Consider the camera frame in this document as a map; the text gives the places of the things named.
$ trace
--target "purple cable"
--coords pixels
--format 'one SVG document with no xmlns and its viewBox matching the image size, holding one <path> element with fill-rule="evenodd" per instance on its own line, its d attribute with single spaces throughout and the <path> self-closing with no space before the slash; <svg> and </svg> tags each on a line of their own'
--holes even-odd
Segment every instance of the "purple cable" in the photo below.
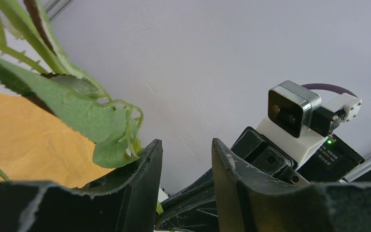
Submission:
<svg viewBox="0 0 371 232">
<path fill-rule="evenodd" d="M 314 84 L 302 85 L 302 87 L 305 87 L 309 90 L 327 90 L 327 91 L 331 91 L 331 92 L 334 92 L 334 93 L 337 93 L 337 94 L 347 93 L 347 94 L 352 95 L 352 96 L 357 98 L 356 94 L 352 93 L 351 91 L 349 91 L 345 88 L 330 85 L 330 84 L 314 83 Z"/>
</svg>

